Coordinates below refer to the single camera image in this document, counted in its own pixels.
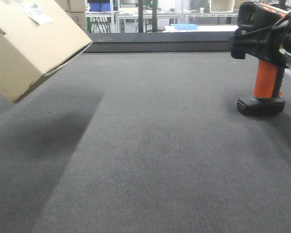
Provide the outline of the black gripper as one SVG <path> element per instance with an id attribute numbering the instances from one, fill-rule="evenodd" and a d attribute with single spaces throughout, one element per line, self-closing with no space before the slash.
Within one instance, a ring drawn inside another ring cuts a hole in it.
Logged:
<path id="1" fill-rule="evenodd" d="M 291 66 L 291 14 L 240 12 L 238 29 L 229 39 L 231 56 L 250 54 L 275 66 Z"/>

